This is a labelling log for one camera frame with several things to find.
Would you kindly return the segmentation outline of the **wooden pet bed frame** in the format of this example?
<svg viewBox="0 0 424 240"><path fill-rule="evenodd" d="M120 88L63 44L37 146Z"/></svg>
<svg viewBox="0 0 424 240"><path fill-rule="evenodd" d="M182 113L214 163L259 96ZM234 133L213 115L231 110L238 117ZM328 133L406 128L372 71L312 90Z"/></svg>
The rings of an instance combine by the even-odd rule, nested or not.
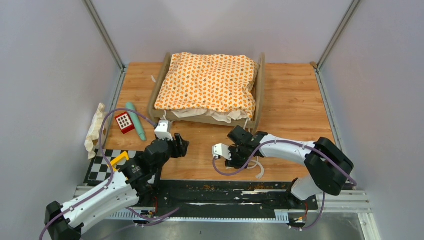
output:
<svg viewBox="0 0 424 240"><path fill-rule="evenodd" d="M185 121L185 122L193 122L193 123L203 123L203 124L211 124L211 125L220 125L220 126L241 126L247 129L256 130L261 120L262 108L264 102L264 94L265 94L265 55L260 54L259 60L255 61L258 63L258 72L255 78L255 83L253 85L252 94L256 101L256 108L254 111L254 116L251 120L249 119L240 119L232 121L231 123L226 123L223 121L217 121L211 116L199 115L185 118L178 118L169 110L156 110L154 108L154 103L158 97L160 88L165 79L165 76L169 70L171 57L173 54L167 53L165 55L163 64L159 71L159 75L156 79L156 83L154 85L150 100L147 104L147 111L150 117L154 118L156 121L158 120L172 120L172 121Z"/></svg>

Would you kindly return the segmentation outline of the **white duck pillow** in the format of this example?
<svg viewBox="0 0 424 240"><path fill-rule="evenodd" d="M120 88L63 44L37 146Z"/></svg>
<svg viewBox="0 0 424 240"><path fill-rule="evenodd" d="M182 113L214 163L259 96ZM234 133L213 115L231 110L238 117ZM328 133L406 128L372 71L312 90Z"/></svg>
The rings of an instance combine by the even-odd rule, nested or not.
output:
<svg viewBox="0 0 424 240"><path fill-rule="evenodd" d="M107 133L108 123L106 122L101 129L102 123L107 115L105 111L106 106L103 103L99 103L98 107L93 115L91 125L86 134L84 141L84 147L87 151L87 159L90 160L96 156L96 149L99 148L99 137L104 138Z"/></svg>

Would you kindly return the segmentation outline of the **yellow duck print blanket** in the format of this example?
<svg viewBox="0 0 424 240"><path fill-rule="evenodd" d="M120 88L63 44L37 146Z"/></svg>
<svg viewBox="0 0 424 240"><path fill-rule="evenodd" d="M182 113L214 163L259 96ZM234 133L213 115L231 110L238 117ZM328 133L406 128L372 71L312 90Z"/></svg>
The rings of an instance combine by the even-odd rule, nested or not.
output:
<svg viewBox="0 0 424 240"><path fill-rule="evenodd" d="M245 55L175 53L154 109L178 118L208 116L231 123L252 120L252 89L259 65Z"/></svg>

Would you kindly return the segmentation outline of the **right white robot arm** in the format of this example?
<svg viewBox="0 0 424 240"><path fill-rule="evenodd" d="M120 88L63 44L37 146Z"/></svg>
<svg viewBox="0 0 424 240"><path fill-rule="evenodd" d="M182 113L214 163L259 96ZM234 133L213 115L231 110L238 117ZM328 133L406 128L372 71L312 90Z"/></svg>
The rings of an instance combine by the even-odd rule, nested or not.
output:
<svg viewBox="0 0 424 240"><path fill-rule="evenodd" d="M317 194L338 196L346 182L357 182L350 176L354 163L328 138L317 141L295 141L258 131L252 134L236 126L227 137L232 145L212 147L213 160L225 160L225 166L240 173L254 158L278 158L305 166L308 174L296 178L288 187L286 204L298 209Z"/></svg>

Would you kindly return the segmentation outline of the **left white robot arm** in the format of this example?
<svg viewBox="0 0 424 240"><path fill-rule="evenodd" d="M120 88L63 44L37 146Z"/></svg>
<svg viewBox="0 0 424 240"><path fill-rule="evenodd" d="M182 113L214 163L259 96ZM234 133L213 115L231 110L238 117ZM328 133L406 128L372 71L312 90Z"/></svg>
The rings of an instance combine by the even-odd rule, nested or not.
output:
<svg viewBox="0 0 424 240"><path fill-rule="evenodd" d="M171 134L170 123L161 120L155 139L145 150L112 168L111 175L83 195L65 203L54 201L46 207L45 228L53 240L79 240L83 234L115 212L137 203L146 207L153 201L149 180L171 159L185 157L189 141Z"/></svg>

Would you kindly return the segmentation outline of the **yellow plastic block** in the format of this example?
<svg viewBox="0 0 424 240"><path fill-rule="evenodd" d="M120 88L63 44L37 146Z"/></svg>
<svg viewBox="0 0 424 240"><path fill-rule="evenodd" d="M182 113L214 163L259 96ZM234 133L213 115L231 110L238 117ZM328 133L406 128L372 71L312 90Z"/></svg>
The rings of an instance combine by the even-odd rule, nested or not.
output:
<svg viewBox="0 0 424 240"><path fill-rule="evenodd" d="M121 153L119 156L115 157L111 162L111 166L114 172L117 171L116 167L118 166L119 163L126 163L129 160L129 155L127 151L124 151L123 153Z"/></svg>

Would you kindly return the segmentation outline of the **teal cylinder toy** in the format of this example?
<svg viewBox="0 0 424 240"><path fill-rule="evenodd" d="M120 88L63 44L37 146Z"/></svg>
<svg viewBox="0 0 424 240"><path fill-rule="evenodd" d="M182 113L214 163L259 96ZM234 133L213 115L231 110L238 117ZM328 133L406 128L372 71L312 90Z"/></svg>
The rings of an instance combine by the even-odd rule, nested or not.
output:
<svg viewBox="0 0 424 240"><path fill-rule="evenodd" d="M127 102L125 104L125 107L127 109L136 111L136 107L132 102ZM137 114L135 114L134 112L130 111L129 113L130 119L132 121L132 123L134 124L135 130L139 136L139 138L143 141L146 142L147 141L147 137L146 137L146 133L144 131L144 128L140 122L139 116Z"/></svg>

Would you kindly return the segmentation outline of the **red window toy block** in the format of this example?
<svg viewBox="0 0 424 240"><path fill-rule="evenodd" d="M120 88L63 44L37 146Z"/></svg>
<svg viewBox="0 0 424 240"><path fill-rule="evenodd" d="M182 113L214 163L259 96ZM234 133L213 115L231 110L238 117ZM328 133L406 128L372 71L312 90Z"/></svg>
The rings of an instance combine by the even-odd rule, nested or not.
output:
<svg viewBox="0 0 424 240"><path fill-rule="evenodd" d="M127 134L135 129L135 125L133 124L131 117L128 112L123 112L114 117L116 123L122 134Z"/></svg>

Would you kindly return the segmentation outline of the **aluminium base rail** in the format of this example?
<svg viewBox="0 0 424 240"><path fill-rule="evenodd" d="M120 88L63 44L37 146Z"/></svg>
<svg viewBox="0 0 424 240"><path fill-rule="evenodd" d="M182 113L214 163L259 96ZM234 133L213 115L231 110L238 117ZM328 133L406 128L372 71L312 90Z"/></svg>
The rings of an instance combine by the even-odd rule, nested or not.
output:
<svg viewBox="0 0 424 240"><path fill-rule="evenodd" d="M112 210L110 220L142 221L170 214L171 221L223 223L311 223L316 214L370 214L364 191L344 188L291 206L288 182L159 180L131 209Z"/></svg>

